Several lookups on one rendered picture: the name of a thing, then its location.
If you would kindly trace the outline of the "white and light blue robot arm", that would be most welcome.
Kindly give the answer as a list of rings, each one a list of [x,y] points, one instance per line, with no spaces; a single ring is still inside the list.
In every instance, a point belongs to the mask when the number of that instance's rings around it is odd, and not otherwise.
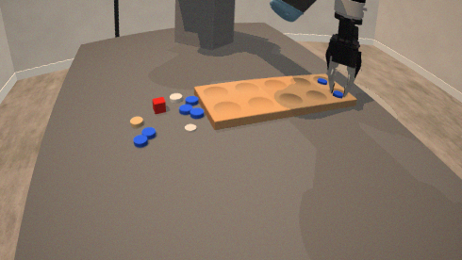
[[[272,0],[272,10],[288,22],[296,21],[317,0]],[[357,4],[359,2],[359,4]],[[361,20],[364,17],[366,0],[335,0],[334,11],[348,19]],[[354,38],[358,40],[358,26],[355,26]]]

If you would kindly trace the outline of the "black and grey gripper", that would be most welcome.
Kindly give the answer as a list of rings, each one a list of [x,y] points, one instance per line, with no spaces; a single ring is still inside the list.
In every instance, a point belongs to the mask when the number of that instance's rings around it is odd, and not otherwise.
[[[355,30],[355,24],[362,25],[362,19],[361,20],[348,19],[342,15],[337,14],[336,12],[335,12],[335,18],[339,20],[338,33],[333,34],[333,36],[331,37],[329,46],[326,50],[325,57],[326,57],[326,62],[327,62],[328,81],[329,81],[329,88],[330,88],[331,93],[333,93],[333,89],[335,86],[335,81],[334,81],[334,78],[336,77],[335,69],[337,68],[338,63],[347,66],[347,71],[348,71],[349,76],[346,79],[347,85],[344,88],[343,98],[345,98],[345,96],[348,94],[361,68],[361,52],[358,51],[358,47],[360,47],[360,45],[359,45],[359,41],[355,40],[354,38],[354,30]],[[345,28],[346,25],[347,25],[347,30]],[[352,42],[352,37],[353,37],[353,42]],[[332,75],[330,75],[330,73],[332,73]],[[331,81],[329,80],[329,78]],[[348,88],[348,79],[349,79],[349,88]]]

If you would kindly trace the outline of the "orange disc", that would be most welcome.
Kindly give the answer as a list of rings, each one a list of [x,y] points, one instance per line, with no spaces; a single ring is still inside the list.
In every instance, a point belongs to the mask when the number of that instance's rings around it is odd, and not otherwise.
[[[139,128],[143,125],[142,117],[134,117],[130,120],[131,126],[133,128]]]

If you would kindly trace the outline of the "orange tray with round pockets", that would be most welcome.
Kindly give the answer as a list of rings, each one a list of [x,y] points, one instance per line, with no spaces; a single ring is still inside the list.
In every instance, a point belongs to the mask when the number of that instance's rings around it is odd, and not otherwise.
[[[327,80],[327,85],[319,84],[318,78]],[[333,96],[326,74],[206,85],[194,87],[194,95],[214,130],[356,106],[357,101],[349,92],[344,99]]]

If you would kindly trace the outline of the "red block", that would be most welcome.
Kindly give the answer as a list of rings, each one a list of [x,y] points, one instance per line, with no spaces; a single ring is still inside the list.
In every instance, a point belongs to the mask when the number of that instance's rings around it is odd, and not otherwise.
[[[153,99],[153,110],[155,114],[166,112],[166,103],[163,97]]]

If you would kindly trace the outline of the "blue disc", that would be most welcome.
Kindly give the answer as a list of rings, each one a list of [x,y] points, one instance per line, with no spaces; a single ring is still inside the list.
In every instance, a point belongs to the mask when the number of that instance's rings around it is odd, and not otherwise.
[[[148,144],[147,137],[145,135],[138,135],[134,137],[134,145],[138,148],[145,147]]]
[[[335,90],[335,91],[333,92],[333,96],[335,96],[335,97],[337,97],[337,98],[342,98],[342,97],[343,97],[343,93],[340,92],[340,91]]]
[[[144,128],[141,132],[147,137],[147,139],[152,139],[156,136],[156,129],[153,127]]]
[[[196,106],[198,104],[198,97],[189,96],[186,98],[186,105]]]
[[[190,111],[190,117],[193,119],[201,119],[204,117],[204,110],[202,108],[193,108]]]
[[[182,115],[189,115],[191,110],[192,110],[191,105],[181,105],[179,107],[179,113]]]
[[[327,85],[327,80],[325,80],[323,78],[318,78],[318,83],[322,84],[322,85]]]

